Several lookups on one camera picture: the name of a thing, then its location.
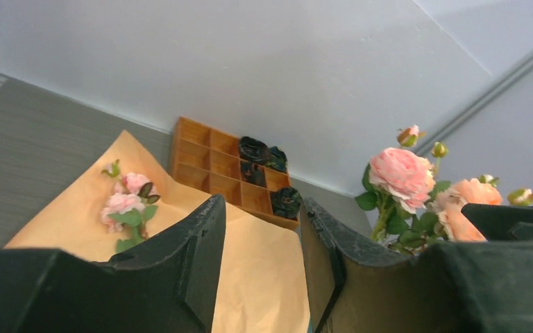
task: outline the wooden organizer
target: wooden organizer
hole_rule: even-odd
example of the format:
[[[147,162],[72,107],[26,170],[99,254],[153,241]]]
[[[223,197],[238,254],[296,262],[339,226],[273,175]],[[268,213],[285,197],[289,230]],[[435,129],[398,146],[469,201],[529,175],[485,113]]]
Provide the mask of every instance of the wooden organizer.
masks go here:
[[[184,117],[173,131],[170,171],[184,185],[209,194],[222,194],[226,201],[280,227],[295,230],[298,219],[273,215],[270,193],[291,186],[288,173],[259,166],[266,186],[242,180],[238,138]]]

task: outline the black ribbon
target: black ribbon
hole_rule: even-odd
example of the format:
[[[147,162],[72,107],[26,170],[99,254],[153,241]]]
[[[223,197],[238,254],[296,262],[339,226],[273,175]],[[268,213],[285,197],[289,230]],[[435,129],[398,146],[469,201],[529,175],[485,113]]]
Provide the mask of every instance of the black ribbon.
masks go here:
[[[267,185],[264,179],[264,172],[260,169],[258,164],[252,162],[240,162],[240,170],[242,171],[242,180],[254,185],[265,187]]]
[[[276,216],[296,219],[301,208],[299,191],[293,187],[283,187],[277,192],[272,192],[271,204],[273,205],[273,214]]]
[[[285,152],[280,150],[279,147],[274,146],[270,148],[271,159],[266,163],[266,165],[275,169],[276,171],[287,172],[287,155]]]
[[[271,150],[260,140],[242,137],[238,148],[240,157],[247,161],[265,165],[271,159]]]

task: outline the brown paper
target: brown paper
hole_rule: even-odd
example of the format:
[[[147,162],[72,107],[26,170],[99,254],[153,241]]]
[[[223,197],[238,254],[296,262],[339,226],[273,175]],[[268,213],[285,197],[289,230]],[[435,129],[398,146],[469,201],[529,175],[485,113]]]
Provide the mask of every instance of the brown paper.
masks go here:
[[[118,238],[128,238],[127,234],[107,233],[107,227],[99,220],[113,186],[101,170],[118,159],[124,173],[146,175],[161,195],[155,217],[146,224],[149,235],[179,222],[210,197],[177,183],[124,131],[81,177],[19,231],[6,248],[56,247],[85,260],[109,260],[115,253]],[[229,203],[226,216],[213,332],[305,333],[310,315],[298,235]]]

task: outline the white panel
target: white panel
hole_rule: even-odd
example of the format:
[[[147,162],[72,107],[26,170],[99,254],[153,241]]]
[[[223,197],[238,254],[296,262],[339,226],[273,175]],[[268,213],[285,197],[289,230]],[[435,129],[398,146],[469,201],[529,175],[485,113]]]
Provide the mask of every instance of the white panel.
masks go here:
[[[490,80],[412,0],[3,0],[0,14],[3,73],[163,130],[186,115],[252,135],[348,194],[397,128],[437,125]]]
[[[458,181],[489,173],[503,196],[533,189],[533,71],[450,135],[440,177]]]
[[[494,76],[533,50],[533,0],[416,2]]]

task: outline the black object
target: black object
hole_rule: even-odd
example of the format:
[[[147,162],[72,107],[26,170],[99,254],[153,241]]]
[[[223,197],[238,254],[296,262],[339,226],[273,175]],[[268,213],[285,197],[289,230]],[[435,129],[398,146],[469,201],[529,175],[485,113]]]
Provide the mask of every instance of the black object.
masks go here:
[[[276,171],[287,172],[287,155],[279,147],[274,146],[270,148],[271,159],[266,163],[266,166],[275,169]]]
[[[461,212],[489,241],[533,240],[533,206],[469,203]]]
[[[276,216],[296,219],[301,208],[301,196],[297,189],[283,187],[277,192],[271,192],[271,204],[273,206],[273,214]]]
[[[446,242],[412,257],[311,198],[301,211],[314,333],[533,332],[533,242]]]
[[[262,187],[267,185],[267,180],[264,177],[264,171],[258,164],[241,161],[240,170],[242,172],[243,181]]]
[[[216,195],[108,262],[0,250],[0,332],[211,332],[225,234]]]
[[[257,164],[265,165],[271,159],[271,150],[262,141],[252,137],[242,137],[238,144],[240,157]]]

